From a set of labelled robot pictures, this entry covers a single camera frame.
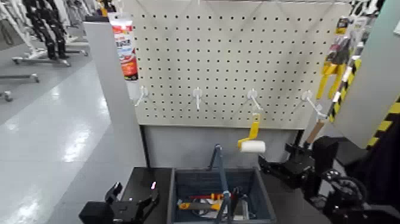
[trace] pegboard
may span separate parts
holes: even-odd
[[[344,3],[131,1],[142,125],[249,127],[254,88],[261,128],[304,129]],[[192,91],[202,89],[200,110]]]

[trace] cable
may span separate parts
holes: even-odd
[[[0,31],[3,34],[4,41],[7,45],[13,46],[14,40],[7,28],[5,27],[3,20],[0,20]]]

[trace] pegboard hook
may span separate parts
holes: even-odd
[[[320,116],[324,119],[328,118],[328,116],[326,114],[321,113],[321,110],[322,110],[321,104],[315,105],[311,101],[312,96],[313,96],[313,93],[310,90],[307,90],[307,91],[303,92],[303,94],[301,95],[301,100],[303,102],[309,102],[311,104],[312,108],[315,110],[315,112],[317,112],[318,116]]]
[[[149,95],[149,91],[147,90],[147,88],[145,86],[141,86],[140,87],[140,97],[138,99],[138,101],[135,103],[135,107],[137,107],[144,98],[146,98]]]
[[[247,99],[251,99],[254,102],[254,105],[257,107],[257,109],[259,110],[264,110],[257,102],[257,100],[255,100],[257,97],[257,91],[254,89],[249,90],[249,92],[247,92]]]
[[[200,97],[201,96],[203,96],[203,91],[199,87],[197,87],[196,89],[193,90],[193,97],[196,98],[197,110],[200,110],[200,102],[201,102]]]

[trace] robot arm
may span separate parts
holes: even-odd
[[[292,189],[300,188],[304,199],[333,224],[372,224],[383,220],[385,224],[400,223],[394,214],[366,203],[363,183],[332,169],[338,147],[337,142],[325,136],[314,142],[312,151],[287,144],[290,157],[284,163],[269,163],[260,155],[258,163],[265,174],[279,178]],[[322,181],[333,188],[327,197],[318,193]]]

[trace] yellow paint roller handle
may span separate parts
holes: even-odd
[[[259,126],[260,126],[260,114],[255,113],[253,114],[253,123],[251,124],[250,127],[250,133],[249,133],[250,140],[257,138]]]
[[[247,138],[238,140],[237,146],[239,148],[242,148],[242,142],[257,138],[258,128],[260,126],[260,118],[261,115],[259,113],[253,113],[253,122],[250,127],[249,136]]]

